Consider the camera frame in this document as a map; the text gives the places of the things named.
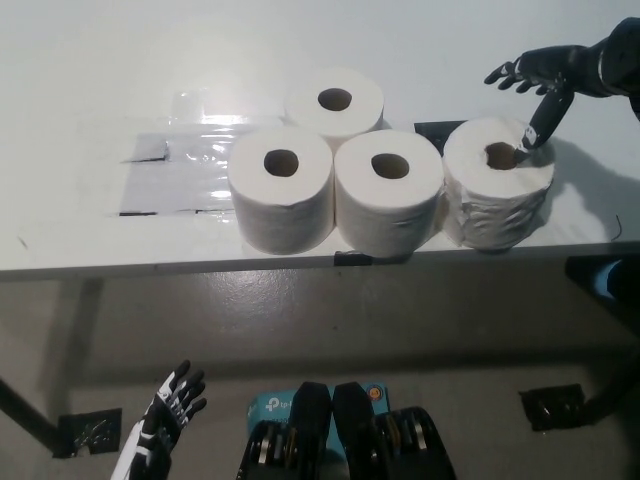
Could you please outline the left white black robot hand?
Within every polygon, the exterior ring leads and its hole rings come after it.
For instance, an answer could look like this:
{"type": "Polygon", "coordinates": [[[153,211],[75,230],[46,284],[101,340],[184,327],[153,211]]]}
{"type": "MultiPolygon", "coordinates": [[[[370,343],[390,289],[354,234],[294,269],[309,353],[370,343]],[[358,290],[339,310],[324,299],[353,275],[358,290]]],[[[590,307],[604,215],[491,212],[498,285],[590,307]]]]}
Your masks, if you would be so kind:
{"type": "Polygon", "coordinates": [[[112,480],[164,480],[183,430],[207,404],[204,372],[183,361],[154,394],[122,448],[112,480]]]}

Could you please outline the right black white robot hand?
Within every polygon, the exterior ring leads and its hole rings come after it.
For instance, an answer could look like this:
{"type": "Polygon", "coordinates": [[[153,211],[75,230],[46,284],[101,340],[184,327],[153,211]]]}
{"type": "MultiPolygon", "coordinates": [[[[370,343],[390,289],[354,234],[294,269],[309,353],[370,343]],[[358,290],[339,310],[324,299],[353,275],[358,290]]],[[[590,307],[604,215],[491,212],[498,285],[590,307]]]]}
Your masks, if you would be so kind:
{"type": "Polygon", "coordinates": [[[516,88],[523,94],[534,88],[542,97],[519,146],[514,161],[528,159],[555,132],[574,97],[609,95],[599,75],[599,50],[578,45],[554,46],[522,53],[493,70],[484,80],[500,90],[516,88]]]}

